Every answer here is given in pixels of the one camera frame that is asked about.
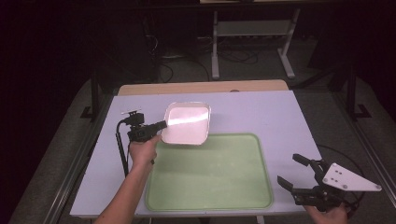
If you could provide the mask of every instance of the shelf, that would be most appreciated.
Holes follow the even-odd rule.
[[[286,35],[290,20],[285,21],[219,21],[217,36]]]

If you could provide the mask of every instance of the human hand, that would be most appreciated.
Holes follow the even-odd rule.
[[[347,210],[343,203],[326,213],[319,212],[314,206],[304,205],[304,209],[316,224],[347,224]]]
[[[132,142],[129,145],[129,153],[131,153],[133,164],[132,166],[148,165],[157,157],[155,147],[161,140],[160,135],[155,135],[147,142]]]

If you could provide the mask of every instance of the green tray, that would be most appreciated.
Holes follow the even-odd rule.
[[[272,203],[254,134],[210,134],[200,146],[159,143],[157,153],[146,194],[151,211],[264,209]]]

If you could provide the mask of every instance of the table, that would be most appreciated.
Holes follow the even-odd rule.
[[[116,124],[123,118],[120,112],[140,108],[145,114],[146,123],[153,123],[163,119],[165,108],[174,101],[202,101],[210,104],[213,116],[209,133],[254,133],[259,137],[274,195],[273,204],[259,210],[153,212],[145,204],[145,191],[135,212],[137,217],[262,218],[304,211],[276,183],[276,177],[281,175],[296,188],[314,187],[313,171],[291,157],[293,153],[300,153],[317,160],[320,159],[318,149],[294,94],[288,91],[286,83],[282,80],[260,80],[145,84],[120,88],[119,96],[114,98],[108,111],[71,216],[97,217],[113,198],[124,178],[115,139]],[[246,119],[240,119],[240,113]],[[127,130],[121,129],[120,132],[126,133]]]

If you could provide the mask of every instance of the wire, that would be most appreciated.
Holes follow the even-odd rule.
[[[155,50],[158,48],[158,39],[157,39],[157,37],[155,37],[154,35],[146,35],[146,37],[149,37],[150,39],[154,39],[154,40],[155,40],[154,47],[152,47],[152,49],[150,49],[150,50],[148,51],[148,53],[149,53],[151,56],[154,56],[154,55],[155,55]]]
[[[176,55],[170,55],[170,56],[162,56],[162,59],[180,59],[180,58],[185,58],[187,56],[181,55],[181,54],[176,54]]]
[[[213,38],[212,36],[203,36],[203,37],[198,37],[198,41],[201,43],[204,43],[203,40],[209,40],[207,44],[204,44],[203,46],[198,46],[198,54],[203,54],[203,53],[208,53],[211,52],[212,50],[212,45],[213,45]]]
[[[128,152],[129,152],[129,146],[131,145],[131,142],[128,144],[128,150],[127,150],[127,152],[125,153],[125,157],[126,157],[126,166],[128,167],[128,163],[129,163],[129,155],[128,155]]]
[[[364,172],[363,172],[363,170],[361,169],[361,167],[360,167],[354,160],[352,160],[352,158],[350,158],[347,154],[345,154],[345,153],[343,153],[343,152],[341,152],[341,151],[339,151],[339,150],[337,150],[337,149],[335,149],[335,148],[323,146],[323,145],[321,145],[321,144],[317,144],[317,146],[318,146],[318,147],[327,148],[327,149],[329,149],[329,150],[331,150],[331,151],[333,151],[333,152],[336,152],[336,153],[338,153],[338,154],[344,156],[346,159],[348,159],[350,162],[352,162],[352,163],[355,165],[355,167],[356,167],[356,168],[359,170],[359,172],[361,173],[361,176],[362,176],[362,177],[364,177],[364,178],[366,177],[365,174],[364,174]],[[351,193],[352,193],[352,195],[355,197],[356,201],[353,202],[353,203],[350,203],[350,202],[345,201],[345,203],[346,203],[347,205],[350,206],[350,208],[352,209],[352,211],[356,211],[356,210],[359,208],[360,204],[361,204],[361,200],[363,199],[365,192],[362,192],[361,195],[360,195],[359,197],[358,197],[354,192],[351,192]]]
[[[173,74],[174,74],[174,71],[173,71],[173,69],[172,69],[171,67],[169,67],[168,65],[165,65],[165,64],[163,64],[163,63],[161,63],[160,66],[164,66],[164,67],[168,68],[168,69],[171,71],[171,76],[170,76],[168,79],[166,79],[166,80],[163,79],[162,74],[159,75],[160,80],[161,80],[163,83],[168,83],[168,82],[172,79]]]
[[[165,59],[167,60],[167,62],[163,62],[163,63],[173,63],[173,62],[180,62],[180,61],[187,61],[187,62],[197,63],[201,67],[204,68],[207,81],[210,81],[210,75],[209,75],[209,72],[207,71],[206,67],[203,64],[201,64],[200,62],[198,62],[197,60],[190,59],[188,56],[176,57],[176,58],[165,58]],[[172,71],[172,76],[173,76],[174,73],[173,73],[172,68],[170,66],[167,66],[167,65],[163,64],[163,63],[161,65],[169,68]]]
[[[243,51],[243,50],[239,50],[239,52],[245,53],[247,55],[247,57],[244,58],[244,59],[241,59],[241,58],[238,58],[238,57],[234,56],[232,53],[226,53],[224,51],[218,51],[218,55],[222,59],[224,59],[226,61],[229,61],[229,62],[232,62],[232,63],[255,64],[255,63],[257,63],[259,61],[259,55],[258,55],[259,52],[257,52],[257,53],[256,52],[249,53],[249,52],[246,52],[246,51]],[[247,61],[252,59],[252,58],[254,58],[254,61],[252,63],[247,63]]]
[[[121,120],[117,124],[116,138],[117,138],[117,144],[119,146],[119,152],[120,152],[120,156],[121,156],[121,162],[122,162],[122,167],[123,167],[123,170],[124,170],[124,174],[125,174],[125,176],[127,176],[128,175],[128,161],[126,160],[126,158],[128,158],[128,154],[127,154],[127,156],[125,156],[125,150],[123,149],[122,141],[121,141],[121,135],[120,135],[120,125],[122,123],[124,123],[124,120]]]

